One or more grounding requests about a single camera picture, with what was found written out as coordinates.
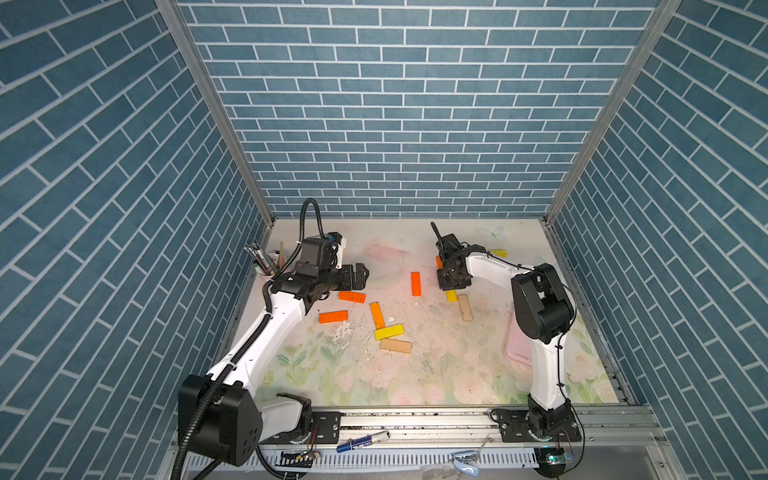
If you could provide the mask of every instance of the table surface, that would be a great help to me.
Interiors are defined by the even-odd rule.
[[[551,263],[554,254],[537,220],[440,219],[442,235],[489,249],[506,249],[514,263]],[[487,280],[473,279],[459,291],[472,305],[474,321],[462,321],[458,302],[449,303],[437,286],[436,237],[429,220],[323,221],[326,232],[347,241],[344,263],[362,262],[370,270],[365,303],[338,300],[337,293],[315,303],[271,362],[257,401],[290,392],[318,406],[494,405],[525,404],[530,368],[510,362],[504,350],[513,312],[511,292]],[[278,220],[268,251],[290,254],[298,238],[298,220]],[[316,234],[307,220],[308,235]],[[422,296],[411,294],[411,272],[420,272]],[[258,277],[235,338],[263,308]],[[379,302],[387,326],[401,323],[413,344],[410,354],[379,349],[369,308]],[[319,324],[322,312],[347,310],[349,320]],[[605,369],[581,315],[564,345],[566,388],[575,403],[617,402]]]

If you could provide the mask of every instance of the cable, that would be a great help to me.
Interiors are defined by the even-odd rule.
[[[451,255],[445,261],[445,265],[446,266],[449,265],[459,255],[463,255],[463,254],[469,255],[470,253],[475,253],[475,252],[476,253],[487,253],[487,250],[484,247],[480,247],[479,245],[472,245],[471,247],[464,247],[461,250],[457,250],[456,252],[454,252],[453,255]]]
[[[568,285],[565,285],[560,280],[549,278],[549,275],[547,275],[546,273],[544,273],[544,272],[542,272],[540,270],[537,270],[535,267],[534,268],[528,268],[526,266],[522,266],[522,264],[520,264],[520,263],[508,262],[507,260],[504,260],[503,258],[497,257],[496,255],[493,255],[491,252],[486,252],[486,253],[487,253],[488,257],[493,257],[496,260],[499,260],[499,261],[501,261],[503,263],[506,263],[506,264],[508,264],[510,266],[515,266],[515,267],[517,267],[520,270],[525,269],[525,270],[528,270],[528,271],[531,271],[531,272],[539,273],[539,274],[541,274],[543,276],[546,276],[547,280],[549,280],[550,282],[555,281],[557,283],[560,283],[560,285],[571,294],[571,298],[573,299],[574,312],[571,315],[570,321],[568,322],[568,329],[569,330],[571,329],[571,327],[574,325],[574,323],[576,323],[576,315],[578,313],[578,305],[576,304],[576,296],[574,295],[573,290],[568,288]],[[576,421],[578,422],[578,424],[579,424],[579,426],[581,428],[581,456],[579,457],[578,462],[576,462],[576,465],[572,466],[571,468],[566,469],[560,475],[564,475],[564,474],[566,474],[568,472],[573,472],[576,469],[576,467],[579,466],[579,464],[581,463],[581,460],[584,459],[584,452],[586,451],[585,447],[587,445],[587,443],[586,443],[587,433],[584,431],[584,424],[581,423],[581,419],[579,418],[578,413],[576,412],[576,409],[574,408],[573,404],[571,404],[570,399],[568,399],[568,397],[565,395],[565,391],[563,390],[564,383],[562,382],[561,377],[560,377],[560,350],[563,349],[563,347],[560,345],[560,342],[563,340],[563,336],[565,336],[565,334],[561,333],[560,336],[558,337],[558,344],[556,345],[557,346],[557,351],[558,351],[558,388],[560,389],[560,394],[568,402],[568,405],[569,405],[571,411],[573,412],[574,416],[576,417]],[[568,444],[570,444],[570,443],[571,443],[571,438],[569,436],[568,437]]]
[[[280,276],[285,273],[285,271],[288,269],[288,266],[293,263],[293,261],[299,256],[299,252],[301,252],[301,245],[304,242],[304,220],[306,219],[306,209],[310,204],[315,209],[315,216],[317,217],[317,230],[320,232],[320,238],[325,237],[325,233],[323,232],[323,221],[320,219],[320,207],[317,205],[317,202],[314,198],[307,198],[304,200],[304,203],[301,206],[301,212],[299,213],[299,241],[296,243],[296,249],[294,249],[293,253],[290,254],[290,257],[286,261],[285,265],[283,265],[283,268],[280,269],[280,272],[275,275],[275,280],[280,278]]]
[[[264,454],[261,452],[261,447],[259,447],[258,445],[256,445],[256,457],[259,458],[259,462],[261,462],[261,466],[264,467],[264,470],[266,470],[267,473],[269,473],[275,478],[280,478],[281,480],[299,480],[299,478],[302,478],[304,475],[308,473],[308,472],[280,472],[278,470],[275,470],[275,468],[273,468],[273,466],[266,461]]]
[[[299,252],[301,251],[302,242],[304,241],[304,220],[306,219],[306,209],[309,205],[312,205],[315,209],[315,215],[317,217],[317,229],[320,232],[320,237],[324,237],[325,234],[323,233],[323,221],[320,218],[320,207],[313,198],[307,198],[304,203],[301,206],[301,213],[299,215],[299,243],[296,245],[296,249],[293,251],[293,253],[290,256],[290,259],[286,262],[285,265],[283,265],[283,268],[280,269],[280,272],[273,277],[273,279],[268,280],[264,286],[261,289],[262,295],[264,297],[264,308],[266,310],[266,313],[264,314],[264,317],[261,320],[261,323],[256,328],[256,330],[253,331],[253,333],[250,334],[248,337],[248,340],[235,352],[235,354],[230,359],[230,362],[224,367],[224,369],[221,371],[219,376],[216,378],[214,383],[211,384],[210,388],[205,392],[203,395],[203,398],[200,399],[200,402],[197,404],[197,408],[194,411],[194,414],[192,415],[192,419],[190,420],[189,424],[187,425],[187,430],[184,432],[184,436],[181,439],[181,442],[179,443],[179,451],[176,455],[176,459],[174,460],[174,469],[171,472],[170,478],[171,480],[180,480],[181,479],[181,473],[184,470],[184,462],[187,459],[187,453],[189,452],[190,443],[192,442],[192,437],[197,433],[198,428],[200,427],[200,422],[203,419],[203,415],[205,415],[205,412],[208,410],[208,407],[211,403],[214,401],[215,395],[218,393],[219,389],[223,385],[224,380],[227,378],[227,376],[234,370],[234,366],[240,361],[240,359],[243,358],[243,356],[246,354],[248,349],[253,345],[254,342],[256,342],[256,339],[259,338],[261,333],[266,328],[266,325],[270,322],[270,319],[272,318],[272,300],[270,298],[270,291],[269,288],[272,286],[273,281],[277,278],[279,278],[286,270],[286,268],[296,259],[296,257],[299,255]],[[259,447],[257,445],[256,448],[257,455],[260,457],[261,460],[261,454]],[[206,475],[211,473],[214,468],[216,468],[219,463],[214,465],[215,462],[211,462],[200,474],[195,477],[195,479],[199,480],[200,478],[204,478]]]
[[[248,339],[237,350],[237,352],[235,352],[235,354],[230,359],[230,362],[224,367],[214,383],[211,384],[210,388],[205,392],[203,398],[200,399],[200,402],[197,404],[197,408],[192,415],[192,419],[190,420],[189,424],[187,424],[187,430],[184,431],[184,436],[181,438],[181,442],[179,442],[179,452],[177,453],[176,459],[174,460],[174,469],[170,475],[171,480],[181,479],[181,472],[184,470],[184,461],[187,459],[187,453],[189,452],[190,443],[192,443],[192,437],[194,437],[194,435],[197,433],[197,430],[200,427],[200,422],[203,419],[203,415],[205,415],[205,412],[208,410],[210,404],[213,403],[214,396],[218,393],[219,388],[221,388],[224,383],[224,380],[227,378],[230,372],[234,370],[234,366],[240,361],[240,359],[243,358],[248,349],[253,345],[254,342],[256,342],[256,339],[259,338],[259,335],[261,335],[261,333],[264,331],[266,325],[270,322],[270,318],[272,318],[272,301],[269,295],[270,286],[272,286],[272,280],[267,281],[261,289],[262,294],[264,295],[264,303],[266,307],[266,313],[264,314],[261,323],[259,323],[259,326],[256,327],[253,333],[250,334]]]
[[[206,478],[209,473],[211,473],[217,466],[219,466],[220,463],[221,460],[213,460],[208,464],[206,468],[203,468],[200,473],[195,475],[193,480],[203,480],[203,478]]]
[[[571,457],[576,456],[576,455],[574,455],[574,446],[571,443],[571,436],[568,434],[568,430],[566,430],[566,429],[560,429],[560,430],[563,431],[563,433],[565,434],[565,438],[568,439],[568,447],[571,449]]]

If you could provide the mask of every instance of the blue brick wallpaper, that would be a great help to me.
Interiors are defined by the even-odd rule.
[[[183,0],[267,199],[540,217],[657,0]]]
[[[145,478],[263,229],[152,0],[0,2],[0,478]]]
[[[766,24],[683,0],[554,224],[689,478],[766,478]]]

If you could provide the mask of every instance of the mounting plate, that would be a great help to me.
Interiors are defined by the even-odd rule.
[[[341,412],[312,412],[310,432],[317,427],[315,443],[318,445],[335,445],[339,441]],[[290,442],[285,433],[264,440],[262,445],[296,445]]]
[[[498,430],[502,434],[504,443],[541,442],[549,439],[539,439],[531,433],[528,420],[525,419],[528,410],[491,410],[491,419],[498,423]],[[573,412],[568,413],[563,424],[565,433],[560,432],[563,440],[570,439],[571,443],[581,441],[581,430],[578,428]]]

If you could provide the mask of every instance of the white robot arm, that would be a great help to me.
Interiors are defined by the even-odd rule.
[[[437,270],[442,290],[459,290],[472,284],[472,277],[484,278],[509,288],[515,303],[515,318],[531,341],[533,385],[528,396],[528,422],[539,438],[557,435],[571,414],[562,379],[561,355],[575,311],[557,272],[546,263],[539,266],[514,265],[479,245],[467,245],[450,233],[437,235],[442,267]]]
[[[473,277],[489,280],[510,292],[513,278],[534,270],[533,266],[512,266],[484,253],[470,253],[466,263],[467,271]],[[564,346],[567,336],[567,333],[561,333],[549,343],[530,339],[533,370],[531,397],[546,410],[556,409],[565,403],[565,397],[558,386],[558,373],[562,376],[565,374],[564,356],[558,355],[558,345]]]
[[[332,290],[362,290],[369,275],[362,263],[341,264],[346,241],[339,233],[323,234],[320,227],[319,238],[303,239],[306,205],[313,202],[302,209],[300,248],[288,262],[301,252],[294,271],[279,272],[264,285],[265,307],[240,341],[205,376],[189,375],[179,388],[180,455],[184,449],[184,454],[189,450],[239,466],[269,437],[285,432],[293,440],[309,434],[311,401],[279,394],[256,404],[256,389],[312,305]],[[181,460],[174,463],[174,475],[180,475],[179,465]]]

